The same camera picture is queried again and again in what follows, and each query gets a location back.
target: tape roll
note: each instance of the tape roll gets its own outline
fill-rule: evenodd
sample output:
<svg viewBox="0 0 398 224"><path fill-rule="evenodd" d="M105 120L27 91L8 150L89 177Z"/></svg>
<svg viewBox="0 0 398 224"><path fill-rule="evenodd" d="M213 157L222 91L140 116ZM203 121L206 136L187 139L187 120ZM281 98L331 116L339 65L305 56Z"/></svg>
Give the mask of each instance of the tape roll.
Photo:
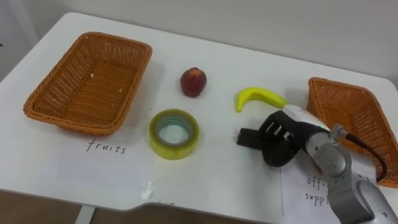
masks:
<svg viewBox="0 0 398 224"><path fill-rule="evenodd" d="M179 126L188 135L183 142L170 143L160 137L160 131L167 126ZM196 146L199 138L199 125L195 118L178 109L165 110L157 114L149 125L149 141L154 152L164 159L183 159Z"/></svg>

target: table leg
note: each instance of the table leg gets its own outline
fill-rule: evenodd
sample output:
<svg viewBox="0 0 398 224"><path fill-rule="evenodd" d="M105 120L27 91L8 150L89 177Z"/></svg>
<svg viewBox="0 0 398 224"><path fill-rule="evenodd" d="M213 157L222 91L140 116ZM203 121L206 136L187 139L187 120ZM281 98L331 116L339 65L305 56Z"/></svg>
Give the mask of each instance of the table leg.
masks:
<svg viewBox="0 0 398 224"><path fill-rule="evenodd" d="M77 216L75 224L90 224L93 217L95 207L82 205L79 216Z"/></svg>

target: white table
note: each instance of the white table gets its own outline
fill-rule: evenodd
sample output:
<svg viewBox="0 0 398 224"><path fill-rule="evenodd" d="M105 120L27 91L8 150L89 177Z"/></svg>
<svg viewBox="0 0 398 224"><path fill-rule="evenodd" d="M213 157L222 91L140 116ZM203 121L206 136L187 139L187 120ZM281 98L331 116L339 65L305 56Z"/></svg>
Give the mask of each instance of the white table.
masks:
<svg viewBox="0 0 398 224"><path fill-rule="evenodd" d="M142 199L142 192L115 191L43 173L42 164L52 157L57 143L74 135L26 118L22 107L76 38L88 31L140 40L153 48L131 109L131 114L138 114L134 131L142 139L136 147L151 151L145 140L147 125L156 113L168 108L188 111L201 127L198 147L188 158L166 161L150 153L153 165L148 181L153 182L154 194L149 200ZM205 91L197 99L183 96L178 89L180 75L190 67L201 68L208 77ZM291 104L305 107L307 81L313 76L368 88L396 131L397 91L386 79L83 14L66 14L0 84L0 189L115 210L161 202L245 220L283 223L279 169L267 167L259 151L239 147L234 141L240 128L258 128L276 109L250 102L242 113L236 113L233 98L243 88L261 86L278 92ZM397 209L398 191L382 190ZM93 208L83 208L89 214L85 218L90 219Z"/></svg>

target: wicker basket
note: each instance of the wicker basket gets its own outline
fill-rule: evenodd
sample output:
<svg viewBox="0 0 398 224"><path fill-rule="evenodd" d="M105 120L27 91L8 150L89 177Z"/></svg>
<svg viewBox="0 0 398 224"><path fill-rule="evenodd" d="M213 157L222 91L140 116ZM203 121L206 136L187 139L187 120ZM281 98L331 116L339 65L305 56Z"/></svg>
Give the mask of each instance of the wicker basket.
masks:
<svg viewBox="0 0 398 224"><path fill-rule="evenodd" d="M376 97L367 89L323 78L311 78L307 109L329 128L343 125L350 133L375 148L387 164L387 175L379 183L398 188L398 145ZM349 149L370 157L381 172L380 162L365 149L345 139Z"/></svg>
<svg viewBox="0 0 398 224"><path fill-rule="evenodd" d="M30 95L24 113L72 131L109 135L122 125L151 55L147 44L85 33Z"/></svg>

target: banana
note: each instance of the banana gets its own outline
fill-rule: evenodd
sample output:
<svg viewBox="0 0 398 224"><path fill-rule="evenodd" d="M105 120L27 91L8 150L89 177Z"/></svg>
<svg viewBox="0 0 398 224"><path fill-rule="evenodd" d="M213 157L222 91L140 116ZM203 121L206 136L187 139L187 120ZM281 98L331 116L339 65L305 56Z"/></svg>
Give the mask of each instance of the banana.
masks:
<svg viewBox="0 0 398 224"><path fill-rule="evenodd" d="M243 105L250 100L263 101L279 109L282 109L287 104L283 97L273 91L259 87L249 87L239 92L235 110L241 112Z"/></svg>

